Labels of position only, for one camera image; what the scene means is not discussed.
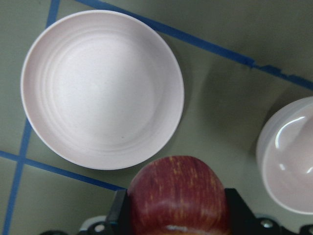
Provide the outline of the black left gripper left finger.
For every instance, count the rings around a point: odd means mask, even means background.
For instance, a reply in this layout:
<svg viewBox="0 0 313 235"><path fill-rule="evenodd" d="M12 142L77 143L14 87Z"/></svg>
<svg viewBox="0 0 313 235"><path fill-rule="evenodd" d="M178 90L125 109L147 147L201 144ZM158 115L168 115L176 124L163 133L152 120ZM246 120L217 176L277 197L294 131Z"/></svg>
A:
<svg viewBox="0 0 313 235"><path fill-rule="evenodd" d="M130 235L130 202L126 189L115 192L113 203L106 218L109 235Z"/></svg>

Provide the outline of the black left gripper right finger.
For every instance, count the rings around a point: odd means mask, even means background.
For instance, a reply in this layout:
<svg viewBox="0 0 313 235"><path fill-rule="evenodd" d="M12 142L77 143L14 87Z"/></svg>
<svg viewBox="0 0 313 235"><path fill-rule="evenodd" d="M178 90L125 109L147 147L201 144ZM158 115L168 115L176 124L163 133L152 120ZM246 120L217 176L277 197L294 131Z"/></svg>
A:
<svg viewBox="0 0 313 235"><path fill-rule="evenodd" d="M225 188L233 235L254 235L256 216L234 188Z"/></svg>

